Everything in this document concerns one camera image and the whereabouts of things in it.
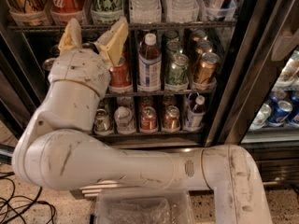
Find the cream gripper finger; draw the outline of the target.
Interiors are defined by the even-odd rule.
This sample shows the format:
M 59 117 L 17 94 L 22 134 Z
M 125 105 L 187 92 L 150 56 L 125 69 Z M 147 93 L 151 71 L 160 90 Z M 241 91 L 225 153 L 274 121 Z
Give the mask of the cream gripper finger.
M 60 39 L 58 49 L 61 54 L 71 49 L 82 48 L 81 27 L 75 18 L 72 18 L 64 29 L 64 33 Z
M 122 49 L 128 37 L 128 22 L 123 16 L 95 42 L 106 67 L 116 66 L 121 58 Z

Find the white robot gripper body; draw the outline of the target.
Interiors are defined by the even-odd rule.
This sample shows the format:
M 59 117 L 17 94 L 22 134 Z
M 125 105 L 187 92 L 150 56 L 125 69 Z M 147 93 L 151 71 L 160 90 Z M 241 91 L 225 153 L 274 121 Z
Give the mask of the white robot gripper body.
M 102 58 L 91 49 L 71 49 L 55 59 L 48 80 L 50 83 L 63 80 L 77 82 L 104 98 L 110 73 Z

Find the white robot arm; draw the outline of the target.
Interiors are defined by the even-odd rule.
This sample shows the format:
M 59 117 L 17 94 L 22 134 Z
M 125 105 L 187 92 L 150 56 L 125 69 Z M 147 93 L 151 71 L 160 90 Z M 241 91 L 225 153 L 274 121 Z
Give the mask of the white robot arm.
M 153 189 L 212 189 L 216 224 L 273 224 L 257 165 L 243 147 L 125 150 L 89 135 L 110 82 L 108 68 L 120 60 L 127 36 L 127 20 L 120 18 L 98 38 L 96 49 L 85 49 L 80 24 L 68 22 L 50 70 L 49 91 L 13 152 L 15 175 L 55 190 L 104 180 Z

